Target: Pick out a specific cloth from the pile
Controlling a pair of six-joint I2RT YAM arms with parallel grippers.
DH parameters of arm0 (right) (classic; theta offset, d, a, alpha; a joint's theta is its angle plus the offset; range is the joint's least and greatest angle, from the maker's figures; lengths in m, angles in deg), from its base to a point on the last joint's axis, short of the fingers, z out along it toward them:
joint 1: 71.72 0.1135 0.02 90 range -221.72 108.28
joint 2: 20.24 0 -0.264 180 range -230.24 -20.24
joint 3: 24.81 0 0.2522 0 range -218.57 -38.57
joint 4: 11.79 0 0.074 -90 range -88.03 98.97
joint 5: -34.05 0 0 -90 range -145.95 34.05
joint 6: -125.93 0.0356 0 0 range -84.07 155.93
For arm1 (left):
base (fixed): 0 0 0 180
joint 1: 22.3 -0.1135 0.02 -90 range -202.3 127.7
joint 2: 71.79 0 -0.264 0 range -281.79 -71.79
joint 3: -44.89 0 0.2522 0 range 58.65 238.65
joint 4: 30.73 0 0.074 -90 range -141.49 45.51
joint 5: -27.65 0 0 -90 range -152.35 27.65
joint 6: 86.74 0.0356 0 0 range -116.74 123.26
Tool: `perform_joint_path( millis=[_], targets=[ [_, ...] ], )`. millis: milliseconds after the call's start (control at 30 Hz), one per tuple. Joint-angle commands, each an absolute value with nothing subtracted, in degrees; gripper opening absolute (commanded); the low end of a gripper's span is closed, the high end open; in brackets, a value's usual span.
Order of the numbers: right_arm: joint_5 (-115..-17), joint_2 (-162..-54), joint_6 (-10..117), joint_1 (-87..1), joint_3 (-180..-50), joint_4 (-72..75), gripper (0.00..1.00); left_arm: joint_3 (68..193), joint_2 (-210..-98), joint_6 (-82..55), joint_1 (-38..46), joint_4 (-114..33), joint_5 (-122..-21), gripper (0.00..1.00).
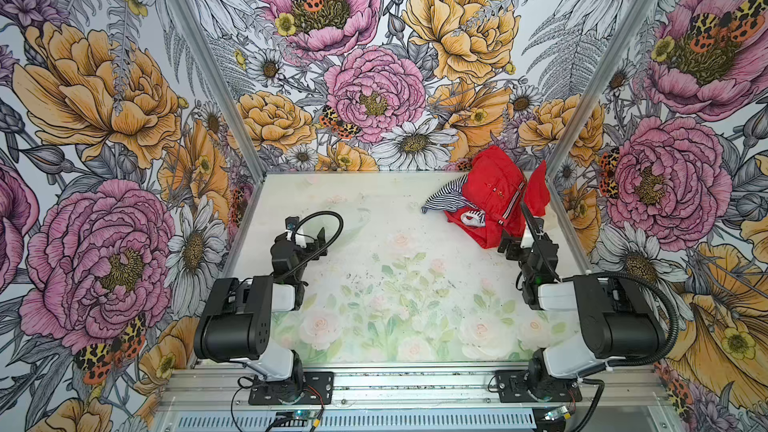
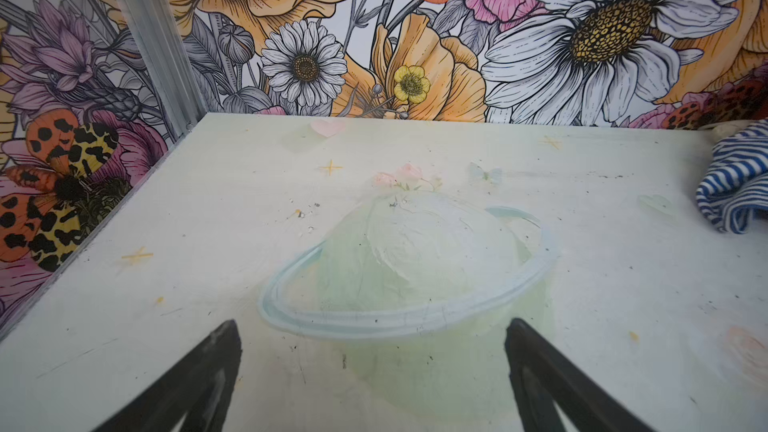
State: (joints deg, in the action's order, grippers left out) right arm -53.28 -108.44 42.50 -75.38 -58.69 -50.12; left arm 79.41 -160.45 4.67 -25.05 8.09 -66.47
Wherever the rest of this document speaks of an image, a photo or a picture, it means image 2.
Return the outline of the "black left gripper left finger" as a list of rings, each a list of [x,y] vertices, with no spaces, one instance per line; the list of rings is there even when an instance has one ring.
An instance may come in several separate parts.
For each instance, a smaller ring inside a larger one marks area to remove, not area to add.
[[[227,320],[98,431],[221,431],[242,356],[235,321]]]

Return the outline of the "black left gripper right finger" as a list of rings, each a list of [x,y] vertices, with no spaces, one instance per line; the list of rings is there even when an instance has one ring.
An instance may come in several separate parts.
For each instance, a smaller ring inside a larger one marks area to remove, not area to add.
[[[652,431],[523,319],[507,327],[504,348],[524,430],[563,431],[566,416],[579,431]]]

